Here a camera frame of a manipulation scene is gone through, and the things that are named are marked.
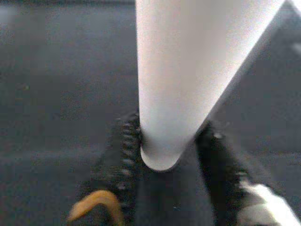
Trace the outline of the white plastic table leg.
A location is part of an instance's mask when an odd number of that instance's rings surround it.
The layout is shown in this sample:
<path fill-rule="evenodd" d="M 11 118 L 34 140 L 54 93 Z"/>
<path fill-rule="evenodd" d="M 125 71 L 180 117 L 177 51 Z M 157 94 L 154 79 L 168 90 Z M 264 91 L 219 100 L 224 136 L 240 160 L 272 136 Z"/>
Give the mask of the white plastic table leg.
<path fill-rule="evenodd" d="M 136 0 L 141 148 L 166 171 L 285 0 Z"/>

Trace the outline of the yellow rubber band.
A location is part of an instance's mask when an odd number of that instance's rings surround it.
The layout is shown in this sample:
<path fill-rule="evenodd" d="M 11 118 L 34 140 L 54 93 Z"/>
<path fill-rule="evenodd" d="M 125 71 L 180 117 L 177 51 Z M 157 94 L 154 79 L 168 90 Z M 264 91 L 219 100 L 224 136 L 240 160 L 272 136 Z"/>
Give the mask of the yellow rubber band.
<path fill-rule="evenodd" d="M 117 196 L 108 190 L 94 191 L 75 203 L 69 212 L 67 221 L 75 221 L 100 205 L 106 208 L 114 226 L 125 226 L 121 204 Z"/>

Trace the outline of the black tablecloth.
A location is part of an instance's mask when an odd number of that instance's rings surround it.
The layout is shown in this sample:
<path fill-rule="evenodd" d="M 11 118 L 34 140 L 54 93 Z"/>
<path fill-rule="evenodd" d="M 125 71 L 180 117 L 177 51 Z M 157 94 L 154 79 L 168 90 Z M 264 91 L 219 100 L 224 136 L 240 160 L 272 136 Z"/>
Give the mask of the black tablecloth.
<path fill-rule="evenodd" d="M 284 4 L 211 120 L 301 218 L 301 17 Z M 0 226 L 69 226 L 116 118 L 138 107 L 131 4 L 0 0 Z"/>

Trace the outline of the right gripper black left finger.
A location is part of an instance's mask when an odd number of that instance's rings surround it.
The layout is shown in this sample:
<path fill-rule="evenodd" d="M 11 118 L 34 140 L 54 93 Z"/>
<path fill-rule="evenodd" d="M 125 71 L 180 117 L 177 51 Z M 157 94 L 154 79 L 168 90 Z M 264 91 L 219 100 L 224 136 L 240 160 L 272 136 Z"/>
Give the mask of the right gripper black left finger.
<path fill-rule="evenodd" d="M 124 226 L 135 226 L 135 203 L 141 170 L 141 130 L 138 116 L 118 119 L 112 130 L 113 191 L 124 216 Z"/>

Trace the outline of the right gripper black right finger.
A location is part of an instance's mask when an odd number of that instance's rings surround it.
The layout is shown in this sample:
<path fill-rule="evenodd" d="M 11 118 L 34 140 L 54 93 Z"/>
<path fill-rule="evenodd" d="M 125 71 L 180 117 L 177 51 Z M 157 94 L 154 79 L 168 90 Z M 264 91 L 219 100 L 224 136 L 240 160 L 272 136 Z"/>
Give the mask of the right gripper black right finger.
<path fill-rule="evenodd" d="M 238 212 L 247 192 L 243 183 L 259 182 L 253 160 L 208 121 L 195 136 L 196 151 L 210 201 L 215 226 L 238 226 Z"/>

